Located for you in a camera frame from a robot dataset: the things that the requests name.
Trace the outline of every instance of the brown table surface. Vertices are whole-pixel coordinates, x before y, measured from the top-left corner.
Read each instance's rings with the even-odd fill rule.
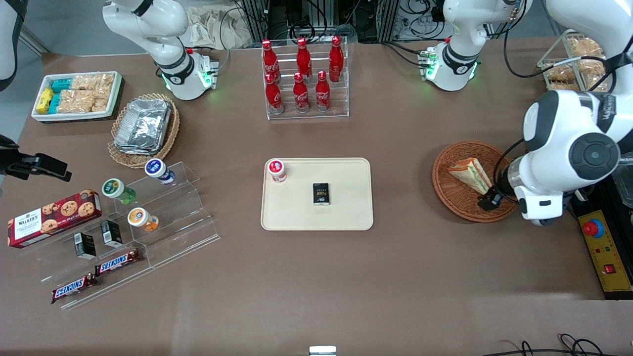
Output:
[[[513,66],[530,72],[553,41],[511,41]],[[32,259],[1,248],[3,354],[278,356],[336,345],[340,355],[479,355],[512,350],[504,340],[559,346],[557,333],[630,353],[633,303],[602,300],[573,219],[543,228],[515,212],[496,224],[471,224],[433,190],[430,170],[443,147],[464,139],[508,147],[544,92],[542,77],[507,71],[501,48],[489,41],[471,83],[442,92],[389,49],[357,44],[349,120],[320,124],[267,121],[260,51],[234,51],[217,90],[177,101],[180,132],[166,159],[200,176],[196,186],[222,239],[67,312],[49,304]],[[46,74],[120,72],[124,103],[169,94],[154,69],[146,55],[44,57]],[[141,178],[141,170],[109,157],[111,124],[30,118],[22,150],[68,162],[72,182],[7,178],[0,220],[97,189],[111,176]],[[372,164],[369,231],[261,228],[267,159],[348,156]]]

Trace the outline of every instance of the round wicker basket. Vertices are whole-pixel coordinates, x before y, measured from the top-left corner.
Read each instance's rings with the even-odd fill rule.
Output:
[[[487,212],[477,205],[480,194],[453,177],[447,170],[459,160],[474,157],[479,160],[492,180],[494,165],[501,155],[500,150],[481,141],[461,141],[444,148],[433,163],[432,171],[433,188],[439,199],[455,214],[474,222],[495,222],[509,216],[517,207],[515,204],[503,199],[499,208]],[[510,160],[504,158],[499,170],[509,164]]]
[[[158,152],[156,155],[154,156],[129,155],[127,153],[120,152],[115,147],[114,141],[108,143],[108,151],[110,152],[110,157],[112,157],[114,161],[121,163],[124,166],[128,166],[134,169],[142,169],[145,167],[145,163],[147,163],[147,161],[149,161],[152,158],[164,159],[167,153],[169,153],[169,151],[172,149],[173,142],[176,140],[176,135],[178,135],[178,128],[180,127],[180,115],[178,114],[178,109],[176,109],[176,105],[173,103],[173,101],[170,98],[166,97],[165,95],[144,94],[144,95],[139,96],[136,99],[146,99],[146,100],[161,99],[161,100],[167,101],[168,103],[172,105],[172,113],[170,115],[169,126],[167,127],[167,132],[165,134],[163,149],[161,149],[160,152]],[[123,120],[123,117],[125,116],[125,113],[127,112],[127,108],[129,105],[130,105],[129,103],[125,105],[123,110],[121,110],[121,112],[116,117],[115,123],[112,125],[112,130],[110,131],[112,133],[112,138],[116,137],[116,133],[118,132],[119,127],[121,126],[121,120]]]

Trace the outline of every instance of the cookie box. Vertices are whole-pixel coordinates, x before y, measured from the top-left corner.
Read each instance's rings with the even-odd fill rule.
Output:
[[[99,195],[87,189],[9,220],[7,245],[23,248],[100,216]]]

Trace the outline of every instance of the bottle cap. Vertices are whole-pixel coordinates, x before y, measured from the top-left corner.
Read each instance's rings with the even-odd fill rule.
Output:
[[[110,178],[101,186],[101,192],[108,198],[118,198],[124,189],[125,185],[117,178]]]
[[[145,163],[145,173],[152,178],[158,178],[166,171],[167,166],[160,158],[152,158]]]
[[[134,208],[127,214],[127,222],[132,226],[143,226],[149,220],[149,213],[143,208]]]
[[[272,160],[268,164],[268,173],[274,175],[275,177],[278,175],[282,175],[284,173],[284,163],[280,160]]]

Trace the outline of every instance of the small black box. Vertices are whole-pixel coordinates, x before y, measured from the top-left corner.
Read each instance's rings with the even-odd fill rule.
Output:
[[[121,238],[121,229],[116,222],[106,220],[101,223],[101,234],[103,234],[103,243],[112,247],[123,246]]]
[[[312,184],[315,205],[330,205],[330,191],[328,183]]]
[[[92,236],[78,232],[75,234],[75,253],[77,257],[88,260],[97,257],[97,250],[94,248]]]

